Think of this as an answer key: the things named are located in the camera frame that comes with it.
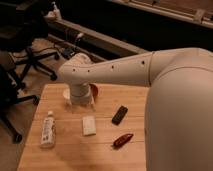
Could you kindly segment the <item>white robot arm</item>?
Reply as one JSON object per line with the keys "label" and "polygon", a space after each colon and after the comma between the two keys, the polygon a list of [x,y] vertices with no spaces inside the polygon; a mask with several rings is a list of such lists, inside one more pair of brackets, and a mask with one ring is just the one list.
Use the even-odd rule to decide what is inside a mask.
{"label": "white robot arm", "polygon": [[93,63],[84,53],[59,68],[73,104],[91,83],[143,86],[147,171],[213,171],[213,52],[160,50]]}

